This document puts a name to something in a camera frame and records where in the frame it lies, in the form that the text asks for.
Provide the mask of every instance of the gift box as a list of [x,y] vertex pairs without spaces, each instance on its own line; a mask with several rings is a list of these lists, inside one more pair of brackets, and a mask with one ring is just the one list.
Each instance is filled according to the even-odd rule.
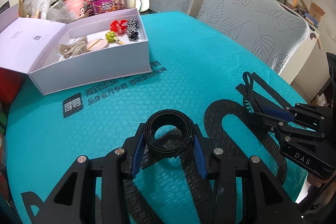
[[[137,19],[139,38],[124,45],[82,53],[60,61],[59,45],[87,35],[105,38],[110,24]],[[0,67],[27,74],[39,91],[50,94],[103,80],[151,72],[148,39],[137,9],[116,10],[70,24],[19,18],[17,5],[0,15]]]

